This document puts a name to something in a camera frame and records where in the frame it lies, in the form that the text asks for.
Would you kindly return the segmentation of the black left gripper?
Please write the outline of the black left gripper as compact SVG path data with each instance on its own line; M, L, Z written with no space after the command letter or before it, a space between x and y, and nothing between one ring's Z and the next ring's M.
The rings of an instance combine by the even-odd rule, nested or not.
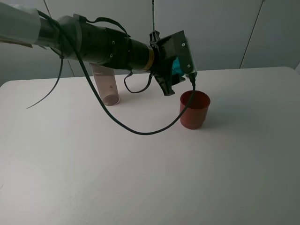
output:
M151 72L155 80L159 84L164 96L171 96L175 94L172 85L176 85L186 79L179 74L172 75L171 58L166 58L165 50L160 44L162 39L157 30L150 33L150 46L153 48L155 57Z

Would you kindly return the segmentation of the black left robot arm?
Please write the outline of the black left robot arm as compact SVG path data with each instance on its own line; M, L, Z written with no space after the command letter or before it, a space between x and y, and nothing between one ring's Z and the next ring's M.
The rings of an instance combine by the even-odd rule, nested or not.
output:
M0 40L17 45L53 48L65 58L123 70L150 71L165 96L185 79L173 72L176 55L132 39L124 30L98 27L80 15L53 20L35 9L0 4Z

